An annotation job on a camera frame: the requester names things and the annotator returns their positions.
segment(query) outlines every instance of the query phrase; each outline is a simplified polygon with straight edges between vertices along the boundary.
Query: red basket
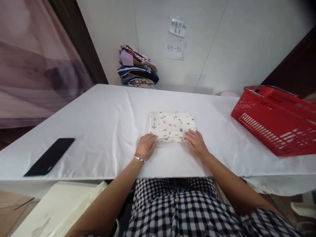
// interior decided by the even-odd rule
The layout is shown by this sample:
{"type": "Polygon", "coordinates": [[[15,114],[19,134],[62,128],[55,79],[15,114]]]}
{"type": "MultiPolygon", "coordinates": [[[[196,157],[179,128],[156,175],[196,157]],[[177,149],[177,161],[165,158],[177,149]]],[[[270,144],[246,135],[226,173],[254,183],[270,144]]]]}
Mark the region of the red basket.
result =
{"type": "Polygon", "coordinates": [[[273,86],[244,87],[231,115],[276,156],[316,154],[316,105],[273,86]]]}

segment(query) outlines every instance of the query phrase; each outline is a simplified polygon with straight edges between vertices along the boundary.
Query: person's left hand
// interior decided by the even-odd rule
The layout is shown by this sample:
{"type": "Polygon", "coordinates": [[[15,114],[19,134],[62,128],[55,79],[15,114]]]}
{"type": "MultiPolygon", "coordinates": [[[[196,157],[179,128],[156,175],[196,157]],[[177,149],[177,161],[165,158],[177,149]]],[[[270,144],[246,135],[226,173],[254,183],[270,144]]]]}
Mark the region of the person's left hand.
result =
{"type": "Polygon", "coordinates": [[[138,145],[135,151],[135,156],[138,156],[144,161],[149,160],[157,144],[159,143],[159,142],[154,143],[157,137],[158,136],[153,135],[151,133],[146,134],[145,136],[142,136],[138,142],[138,145]]]}

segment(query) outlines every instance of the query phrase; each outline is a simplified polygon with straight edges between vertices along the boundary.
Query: black smartphone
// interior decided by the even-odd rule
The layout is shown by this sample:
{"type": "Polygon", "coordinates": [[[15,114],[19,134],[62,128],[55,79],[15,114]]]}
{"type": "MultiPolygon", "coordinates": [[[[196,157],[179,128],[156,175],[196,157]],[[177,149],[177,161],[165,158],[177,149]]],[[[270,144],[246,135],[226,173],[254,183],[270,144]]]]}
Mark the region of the black smartphone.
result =
{"type": "Polygon", "coordinates": [[[74,138],[60,138],[55,141],[35,164],[32,165],[24,177],[48,174],[74,141],[74,138]]]}

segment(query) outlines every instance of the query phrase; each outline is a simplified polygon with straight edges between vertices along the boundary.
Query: silver bracelet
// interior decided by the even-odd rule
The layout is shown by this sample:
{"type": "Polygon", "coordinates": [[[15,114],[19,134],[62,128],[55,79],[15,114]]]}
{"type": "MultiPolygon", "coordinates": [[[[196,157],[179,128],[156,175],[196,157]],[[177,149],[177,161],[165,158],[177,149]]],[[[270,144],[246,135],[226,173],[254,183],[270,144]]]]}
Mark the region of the silver bracelet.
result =
{"type": "Polygon", "coordinates": [[[143,159],[139,158],[139,157],[138,157],[138,156],[136,156],[135,154],[134,154],[134,157],[135,157],[137,160],[139,160],[139,161],[141,161],[141,162],[145,163],[145,161],[144,161],[143,159]]]}

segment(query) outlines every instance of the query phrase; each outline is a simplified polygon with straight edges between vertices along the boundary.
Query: fabric pile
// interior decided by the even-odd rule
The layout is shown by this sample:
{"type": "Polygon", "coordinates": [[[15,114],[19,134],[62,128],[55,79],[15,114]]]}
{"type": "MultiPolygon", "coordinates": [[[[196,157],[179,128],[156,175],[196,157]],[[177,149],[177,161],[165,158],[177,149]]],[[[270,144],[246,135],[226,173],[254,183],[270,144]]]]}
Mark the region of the fabric pile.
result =
{"type": "Polygon", "coordinates": [[[122,85],[153,88],[159,81],[155,64],[133,47],[121,45],[118,74],[122,85]]]}
{"type": "Polygon", "coordinates": [[[149,133],[157,135],[156,141],[185,142],[184,133],[189,129],[195,131],[196,125],[191,114],[187,112],[151,112],[149,133]]]}

